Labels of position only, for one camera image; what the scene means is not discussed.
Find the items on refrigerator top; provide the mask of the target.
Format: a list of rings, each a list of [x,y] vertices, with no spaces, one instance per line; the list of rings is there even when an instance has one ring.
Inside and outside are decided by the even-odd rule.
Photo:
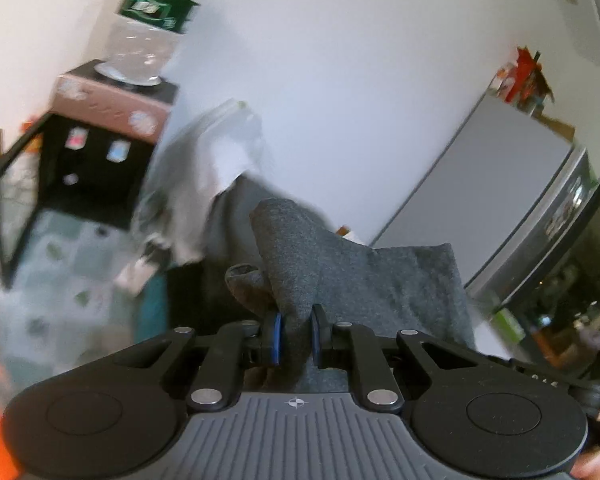
[[[546,102],[555,102],[540,63],[541,52],[516,47],[516,53],[513,61],[496,71],[486,92],[527,115],[540,117]]]

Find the black water dispenser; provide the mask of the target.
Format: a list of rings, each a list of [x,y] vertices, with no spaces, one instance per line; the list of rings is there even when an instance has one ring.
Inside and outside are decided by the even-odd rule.
[[[178,86],[140,86],[99,73],[96,60],[60,75],[50,110],[0,156],[0,279],[12,287],[36,217],[49,210],[129,229],[152,153],[166,128]],[[32,200],[7,225],[7,179],[38,142],[24,187]]]

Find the clear plastic bag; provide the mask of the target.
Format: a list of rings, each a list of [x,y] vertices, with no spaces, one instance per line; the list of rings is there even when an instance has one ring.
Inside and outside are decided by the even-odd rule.
[[[262,120],[247,102],[229,99],[208,110],[152,156],[132,217],[134,240],[170,249],[178,264],[200,261],[215,199],[266,166]]]

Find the dark grey long-sleeve shirt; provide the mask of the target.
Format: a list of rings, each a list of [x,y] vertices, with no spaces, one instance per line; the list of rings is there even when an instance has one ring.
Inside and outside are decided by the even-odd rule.
[[[311,313],[393,337],[420,330],[474,348],[466,295],[450,245],[370,248],[338,235],[314,211],[241,176],[213,202],[206,257],[228,296],[260,318],[283,315],[283,363],[250,370],[249,391],[346,390],[342,370],[311,362]]]

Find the silver refrigerator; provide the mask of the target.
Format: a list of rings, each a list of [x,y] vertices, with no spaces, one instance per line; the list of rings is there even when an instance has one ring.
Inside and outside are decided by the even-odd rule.
[[[591,190],[583,145],[486,94],[374,245],[450,244],[467,295],[496,307],[555,248]]]

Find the water bottle green label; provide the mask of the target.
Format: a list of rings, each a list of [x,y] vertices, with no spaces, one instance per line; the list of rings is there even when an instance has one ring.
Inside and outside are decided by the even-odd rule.
[[[109,79],[152,87],[170,62],[204,0],[121,0],[104,59],[96,72]]]

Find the white power strip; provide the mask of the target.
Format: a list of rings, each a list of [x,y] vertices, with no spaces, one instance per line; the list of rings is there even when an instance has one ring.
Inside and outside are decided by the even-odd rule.
[[[117,288],[125,290],[131,296],[139,295],[148,281],[157,273],[158,264],[147,257],[140,257],[127,264],[114,279]]]

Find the teal knitted sweater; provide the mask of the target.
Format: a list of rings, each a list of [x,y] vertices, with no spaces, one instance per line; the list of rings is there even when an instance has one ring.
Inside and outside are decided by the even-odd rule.
[[[140,306],[135,315],[134,341],[142,342],[169,329],[169,303],[166,278],[153,276],[140,294]]]

